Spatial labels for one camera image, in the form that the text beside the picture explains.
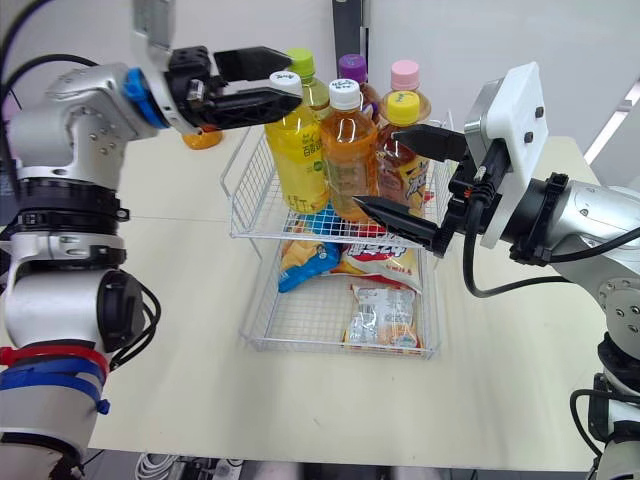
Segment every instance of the blue snack package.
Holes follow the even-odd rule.
[[[329,205],[314,215],[300,215],[293,232],[331,235],[336,215]],[[340,244],[320,240],[289,240],[282,246],[278,291],[288,292],[311,277],[335,268],[340,262]]]

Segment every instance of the black cable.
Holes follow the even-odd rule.
[[[571,417],[573,418],[573,423],[576,424],[576,429],[578,433],[584,440],[584,442],[589,446],[591,451],[596,454],[598,458],[602,456],[602,452],[596,446],[596,444],[591,440],[584,427],[582,426],[582,422],[580,421],[580,417],[578,416],[578,398],[580,397],[600,397],[606,398],[609,400],[617,400],[619,402],[625,403],[635,403],[640,405],[640,397],[632,396],[632,395],[618,395],[616,393],[611,392],[603,392],[600,390],[590,390],[583,388],[581,390],[576,390],[571,394],[569,398],[569,408],[571,409]]]
[[[0,45],[0,84],[2,83],[2,78],[4,77],[4,69],[5,64],[7,63],[9,48],[11,48],[11,44],[18,35],[18,32],[36,10],[50,1],[51,0],[35,0],[34,2],[31,2],[18,14],[13,22],[11,22],[6,35],[2,39],[2,45]],[[9,148],[9,141],[7,140],[7,131],[4,126],[2,105],[0,105],[0,157],[2,157],[2,159],[7,164],[7,172],[9,174],[11,188],[13,189],[16,200],[18,200],[20,198],[20,191],[18,189],[18,171],[15,164],[13,163],[11,149]]]
[[[109,362],[109,368],[111,370],[115,370],[132,360],[136,355],[147,348],[156,334],[156,327],[158,325],[158,322],[160,321],[160,315],[162,314],[160,301],[153,294],[153,292],[142,283],[140,284],[140,288],[142,289],[142,292],[149,298],[149,300],[151,300],[151,303],[154,307],[154,310],[152,311],[148,305],[143,304],[142,306],[145,315],[149,319],[149,326],[147,326],[147,328],[142,331],[142,333],[138,336],[138,338],[135,339],[135,341],[131,345],[121,348],[111,358],[111,362]]]
[[[87,67],[95,67],[96,65],[98,65],[93,60],[89,60],[88,58],[80,57],[78,55],[71,55],[69,53],[52,53],[49,55],[42,55],[40,57],[32,58],[28,62],[20,65],[20,67],[18,67],[18,69],[9,76],[7,81],[2,84],[0,103],[4,103],[11,89],[27,72],[40,65],[54,62],[78,63]]]
[[[91,462],[93,462],[96,458],[98,458],[100,455],[102,455],[104,453],[105,449],[103,448],[102,450],[100,450],[98,453],[96,453],[93,457],[91,457],[89,460],[87,460],[86,462],[84,462],[82,464],[83,467],[86,467],[87,465],[89,465]]]
[[[516,288],[528,287],[530,285],[538,285],[541,283],[571,283],[564,277],[557,275],[550,277],[536,277],[526,280],[520,280],[518,282],[507,283],[499,287],[491,288],[489,290],[480,290],[475,283],[473,275],[473,259],[476,246],[476,238],[478,236],[478,230],[480,229],[480,221],[482,212],[484,210],[484,204],[480,201],[472,201],[469,206],[466,234],[464,237],[464,249],[462,252],[462,275],[464,277],[464,283],[467,286],[469,292],[479,298],[493,297],[501,293],[515,290]]]
[[[564,253],[562,255],[551,255],[549,263],[562,263],[562,262],[575,262],[576,260],[584,260],[585,258],[591,258],[598,255],[602,255],[614,248],[621,247],[625,243],[629,243],[636,238],[640,238],[640,227],[634,228],[624,235],[609,240],[597,247],[587,248],[578,252]]]

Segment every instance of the white table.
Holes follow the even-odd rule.
[[[431,360],[246,346],[237,332],[258,261],[247,240],[229,238],[218,185],[239,138],[232,132],[192,152],[164,132],[129,146],[125,267],[157,294],[163,316],[148,349],[110,376],[112,409],[92,447],[517,470],[591,465],[568,404],[600,369],[598,306],[560,284],[476,299],[462,281],[461,239],[438,267],[446,315]],[[595,181],[568,138],[549,140],[538,176],[551,171]],[[550,273],[510,261],[505,244],[476,258],[481,288]]]

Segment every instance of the white wire basket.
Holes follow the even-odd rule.
[[[443,128],[452,128],[451,123],[450,114],[446,121],[431,122]],[[229,173],[233,169],[238,169],[241,173],[236,187],[232,189],[228,183]],[[423,218],[435,222],[441,220],[450,197],[447,185],[451,173],[448,164],[430,162],[426,174],[427,197],[430,198],[424,203]],[[319,234],[294,228],[309,215],[290,210],[284,202],[273,156],[262,127],[247,130],[245,138],[222,174],[221,184],[230,198],[232,237],[317,239],[337,243],[418,247],[414,242],[396,235],[380,235],[381,227],[372,220],[367,223],[352,223],[335,214],[314,215],[314,222],[331,225],[329,233]]]
[[[422,293],[414,302],[417,347],[352,344],[345,342],[345,329],[356,304],[352,285],[381,288],[366,277],[317,276],[287,293],[278,292],[279,242],[275,256],[262,261],[253,305],[241,335],[257,350],[321,353],[370,353],[430,358],[440,346],[439,319],[442,303],[438,295],[435,258],[419,250]]]
[[[450,114],[447,121],[432,121],[431,124],[453,128]],[[451,196],[448,183],[452,173],[449,162],[430,162],[426,185],[431,198],[425,202],[425,219],[441,223]],[[442,318],[438,262],[422,247],[391,234],[363,236],[362,232],[379,232],[380,227],[373,221],[354,224],[338,217],[319,218],[319,215],[314,215],[314,223],[331,225],[329,233],[326,230],[319,234],[318,230],[312,233],[313,229],[291,228],[299,223],[305,224],[309,216],[297,214],[285,204],[262,127],[246,130],[221,175],[220,183],[229,198],[231,236],[249,238],[261,262],[255,279],[255,294],[240,332],[256,349],[365,352],[417,358],[429,358],[438,350],[439,320]],[[279,239],[280,242],[256,239]],[[416,248],[422,285],[422,291],[414,302],[418,346],[403,348],[345,342],[345,329],[351,322],[356,303],[351,287],[381,287],[380,283],[366,277],[316,276],[288,293],[279,293],[283,240]]]

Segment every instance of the blue strap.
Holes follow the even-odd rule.
[[[142,70],[139,68],[129,70],[127,73],[127,81],[124,84],[124,94],[138,106],[144,118],[146,118],[147,122],[152,126],[156,128],[167,128],[164,119],[161,118],[156,113],[155,108],[153,108],[149,98],[149,91],[142,84],[142,78]]]
[[[96,386],[82,378],[60,373],[36,373],[32,370],[16,371],[13,368],[0,373],[0,391],[41,385],[52,385],[78,390],[91,397],[99,413],[106,414],[109,412],[109,402],[107,400],[101,400],[100,393]]]
[[[11,367],[11,371],[31,371],[35,373],[89,373],[100,380],[104,385],[105,378],[102,369],[95,363],[84,358],[65,358],[60,360],[48,360],[19,367]]]

